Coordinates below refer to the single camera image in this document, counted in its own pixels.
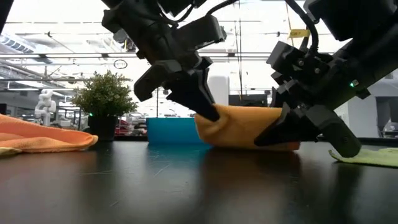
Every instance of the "blue bin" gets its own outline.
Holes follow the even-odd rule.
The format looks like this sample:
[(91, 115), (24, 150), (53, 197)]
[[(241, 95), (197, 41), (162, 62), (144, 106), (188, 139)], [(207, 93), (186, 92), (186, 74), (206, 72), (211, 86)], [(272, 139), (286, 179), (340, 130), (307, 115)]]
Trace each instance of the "blue bin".
[(149, 144), (205, 144), (193, 118), (147, 118)]

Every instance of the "white robot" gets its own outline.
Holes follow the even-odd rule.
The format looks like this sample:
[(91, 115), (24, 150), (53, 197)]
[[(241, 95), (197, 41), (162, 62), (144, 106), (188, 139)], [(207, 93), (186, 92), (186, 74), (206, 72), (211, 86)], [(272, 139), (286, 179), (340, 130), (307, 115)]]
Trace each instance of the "white robot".
[(41, 118), (44, 126), (50, 126), (50, 113), (54, 113), (57, 109), (56, 102), (51, 100), (52, 94), (52, 90), (42, 90), (39, 95), (39, 103), (35, 107), (35, 117), (36, 119)]

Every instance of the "orange cloth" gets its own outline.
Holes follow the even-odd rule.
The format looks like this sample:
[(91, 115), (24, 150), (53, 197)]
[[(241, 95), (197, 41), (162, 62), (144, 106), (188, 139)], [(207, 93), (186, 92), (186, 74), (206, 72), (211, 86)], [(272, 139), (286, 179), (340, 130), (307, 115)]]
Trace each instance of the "orange cloth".
[(266, 147), (258, 147), (254, 144), (254, 139), (279, 118), (282, 108), (214, 106), (220, 115), (218, 121), (212, 122), (199, 114), (195, 116), (199, 137), (208, 144), (219, 147), (273, 151), (293, 151), (300, 147), (299, 142)]
[(40, 126), (0, 114), (0, 154), (79, 151), (97, 140), (81, 131)]

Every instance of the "black table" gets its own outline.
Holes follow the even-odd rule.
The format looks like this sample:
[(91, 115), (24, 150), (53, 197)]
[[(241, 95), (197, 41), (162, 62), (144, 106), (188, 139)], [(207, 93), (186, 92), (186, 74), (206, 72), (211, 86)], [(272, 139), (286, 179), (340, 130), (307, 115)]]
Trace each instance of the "black table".
[(114, 142), (18, 155), (0, 160), (0, 223), (397, 223), (397, 170), (337, 163), (330, 148)]

